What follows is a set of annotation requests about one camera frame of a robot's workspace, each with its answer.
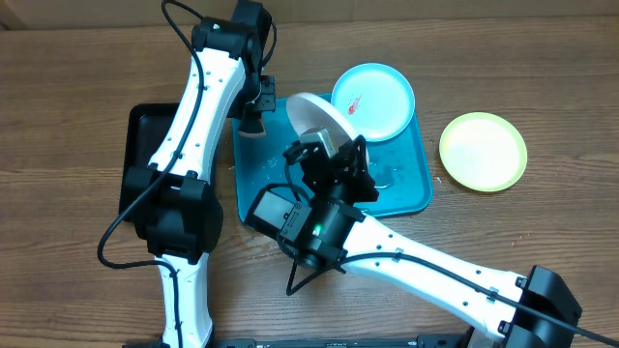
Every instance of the wood grain surface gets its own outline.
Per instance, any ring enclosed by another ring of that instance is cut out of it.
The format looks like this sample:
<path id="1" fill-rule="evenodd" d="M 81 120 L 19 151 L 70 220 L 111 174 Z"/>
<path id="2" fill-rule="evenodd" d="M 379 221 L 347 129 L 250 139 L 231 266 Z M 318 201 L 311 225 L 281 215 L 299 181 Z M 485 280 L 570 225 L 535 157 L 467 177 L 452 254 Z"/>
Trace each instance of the wood grain surface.
<path id="1" fill-rule="evenodd" d="M 584 308 L 580 325 L 619 339 L 618 17 L 282 25 L 279 36 L 267 73 L 280 97 L 328 92 L 365 62 L 411 81 L 434 197 L 420 214 L 384 223 L 491 268 L 548 267 Z M 117 214 L 129 111 L 180 100 L 189 53 L 165 27 L 2 32 L 0 47 L 0 346 L 157 338 L 158 271 L 109 270 L 95 250 Z M 529 162 L 514 187 L 478 194 L 445 172 L 441 131 L 470 111 L 501 115 L 522 133 Z M 233 165 L 228 124 L 216 189 L 224 228 L 209 261 L 216 338 L 464 332 L 453 315 L 352 275 L 286 297 L 290 260 L 240 223 Z M 105 253 L 150 257 L 130 225 Z"/>

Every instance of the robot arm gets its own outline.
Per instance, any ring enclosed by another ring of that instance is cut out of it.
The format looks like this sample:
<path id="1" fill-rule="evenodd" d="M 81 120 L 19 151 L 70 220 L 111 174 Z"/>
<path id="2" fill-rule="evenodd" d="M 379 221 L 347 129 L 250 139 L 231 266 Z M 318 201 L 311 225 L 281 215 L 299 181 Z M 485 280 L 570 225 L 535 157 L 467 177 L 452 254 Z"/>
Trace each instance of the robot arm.
<path id="1" fill-rule="evenodd" d="M 399 286 L 469 323 L 475 328 L 473 336 L 490 344 L 510 348 L 572 344 L 573 331 L 495 297 L 575 326 L 582 309 L 559 275 L 537 266 L 529 277 L 477 266 L 416 243 L 362 214 L 353 204 L 375 200 L 378 195 L 368 174 L 365 140 L 348 141 L 333 154 L 328 150 L 332 142 L 324 140 L 328 133 L 310 129 L 284 153 L 288 164 L 301 164 L 303 182 L 314 193 L 309 204 L 290 202 L 271 192 L 273 187 L 290 184 L 271 185 L 258 194 L 245 221 L 278 241 L 294 259 L 288 295 L 336 269 Z M 297 264 L 316 272 L 291 288 Z M 466 285 L 463 279 L 478 287 Z"/>
<path id="2" fill-rule="evenodd" d="M 138 237 L 147 241 L 155 259 L 176 270 L 178 297 L 169 269 L 160 266 L 165 304 L 162 343 L 172 348 L 202 348 L 211 336 L 206 267 L 222 225 L 221 205 L 212 189 L 213 161 L 226 117 L 241 119 L 245 133 L 261 133 L 260 113 L 275 108 L 275 80 L 261 75 L 271 20 L 261 4 L 241 1 L 231 21 L 204 17 L 193 28 L 192 46 L 203 70 L 204 86 L 200 86 L 198 62 L 192 58 L 185 93 L 159 149 L 147 168 L 129 167 L 124 175 L 121 211 L 163 176 L 157 192 L 127 220 L 133 222 Z M 202 99 L 191 131 L 181 155 L 165 174 L 163 169 L 190 123 L 198 88 L 203 88 Z"/>

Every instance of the plate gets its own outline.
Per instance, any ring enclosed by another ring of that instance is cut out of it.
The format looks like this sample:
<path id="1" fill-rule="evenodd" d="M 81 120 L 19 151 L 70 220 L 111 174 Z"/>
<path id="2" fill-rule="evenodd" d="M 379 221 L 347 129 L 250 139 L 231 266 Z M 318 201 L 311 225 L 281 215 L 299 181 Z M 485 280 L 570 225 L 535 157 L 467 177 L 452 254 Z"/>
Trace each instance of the plate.
<path id="1" fill-rule="evenodd" d="M 413 118 L 415 95 L 410 83 L 389 66 L 367 63 L 345 72 L 331 103 L 367 141 L 400 134 Z"/>
<path id="2" fill-rule="evenodd" d="M 486 192 L 515 184 L 527 162 L 526 145 L 518 130 L 485 112 L 468 113 L 452 121 L 443 130 L 439 152 L 456 181 Z"/>

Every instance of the black base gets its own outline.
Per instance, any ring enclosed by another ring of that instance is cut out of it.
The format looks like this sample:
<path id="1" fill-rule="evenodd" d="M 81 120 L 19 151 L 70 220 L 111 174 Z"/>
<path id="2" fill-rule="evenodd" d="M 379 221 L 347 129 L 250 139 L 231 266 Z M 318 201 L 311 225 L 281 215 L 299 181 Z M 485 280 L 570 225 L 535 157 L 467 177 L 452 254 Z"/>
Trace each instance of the black base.
<path id="1" fill-rule="evenodd" d="M 216 341 L 212 348 L 460 348 L 465 347 L 464 334 L 422 334 L 415 338 L 387 339 L 334 339 L 254 341 L 234 339 Z"/>

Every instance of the black bracket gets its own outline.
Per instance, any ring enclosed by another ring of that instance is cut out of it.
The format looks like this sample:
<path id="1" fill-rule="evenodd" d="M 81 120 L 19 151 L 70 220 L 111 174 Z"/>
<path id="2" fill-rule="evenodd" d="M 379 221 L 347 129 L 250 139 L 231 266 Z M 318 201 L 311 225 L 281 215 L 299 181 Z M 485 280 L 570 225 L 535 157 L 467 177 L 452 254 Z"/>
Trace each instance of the black bracket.
<path id="1" fill-rule="evenodd" d="M 582 308 L 560 275 L 540 266 L 533 267 L 527 279 L 519 278 L 520 303 L 570 325 L 577 325 Z M 501 323 L 505 348 L 567 348 L 574 333 L 521 310 L 513 323 Z"/>
<path id="2" fill-rule="evenodd" d="M 122 186 L 120 210 L 127 208 L 161 174 L 152 168 L 130 167 Z M 193 175 L 167 174 L 160 188 L 126 219 L 148 252 L 186 257 L 195 264 L 220 238 L 223 209 L 211 186 Z"/>

